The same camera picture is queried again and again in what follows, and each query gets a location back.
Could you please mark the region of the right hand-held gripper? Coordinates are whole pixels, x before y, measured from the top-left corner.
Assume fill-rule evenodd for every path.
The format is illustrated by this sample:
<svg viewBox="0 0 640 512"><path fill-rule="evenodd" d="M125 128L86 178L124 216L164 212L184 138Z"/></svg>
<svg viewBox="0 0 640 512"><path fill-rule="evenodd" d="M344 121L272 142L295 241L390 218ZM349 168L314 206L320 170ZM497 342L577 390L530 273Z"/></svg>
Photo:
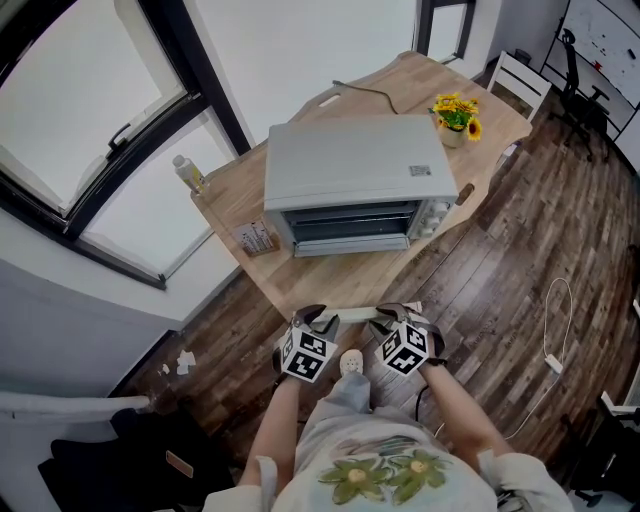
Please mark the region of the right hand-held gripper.
<svg viewBox="0 0 640 512"><path fill-rule="evenodd" d="M369 320L368 327L378 343L376 358L388 370L410 376L424 363L447 364L441 331L419 312L401 303L380 304L376 310L385 323Z"/></svg>

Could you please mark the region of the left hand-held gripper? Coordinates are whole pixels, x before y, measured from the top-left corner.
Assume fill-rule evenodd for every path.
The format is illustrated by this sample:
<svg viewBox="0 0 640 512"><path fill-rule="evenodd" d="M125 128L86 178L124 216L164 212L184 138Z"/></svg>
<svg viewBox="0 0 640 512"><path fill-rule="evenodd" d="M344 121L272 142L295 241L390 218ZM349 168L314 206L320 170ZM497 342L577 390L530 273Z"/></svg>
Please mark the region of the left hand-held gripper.
<svg viewBox="0 0 640 512"><path fill-rule="evenodd" d="M275 342L272 366L276 384L288 377L314 383L337 349L336 335L340 317L332 316L320 330L312 323L324 312L323 304L312 304L297 310L286 332Z"/></svg>

